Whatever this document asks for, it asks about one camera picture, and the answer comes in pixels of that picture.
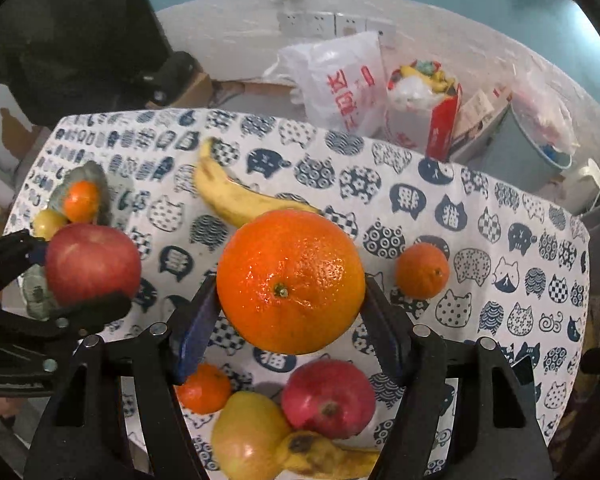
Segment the person's left hand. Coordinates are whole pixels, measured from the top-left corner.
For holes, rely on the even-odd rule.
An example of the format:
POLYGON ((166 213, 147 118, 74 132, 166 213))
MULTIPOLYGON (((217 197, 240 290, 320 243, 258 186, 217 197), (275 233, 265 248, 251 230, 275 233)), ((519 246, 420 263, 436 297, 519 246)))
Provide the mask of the person's left hand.
POLYGON ((26 399, 23 398, 0 398, 0 417, 15 417, 25 403, 26 399))

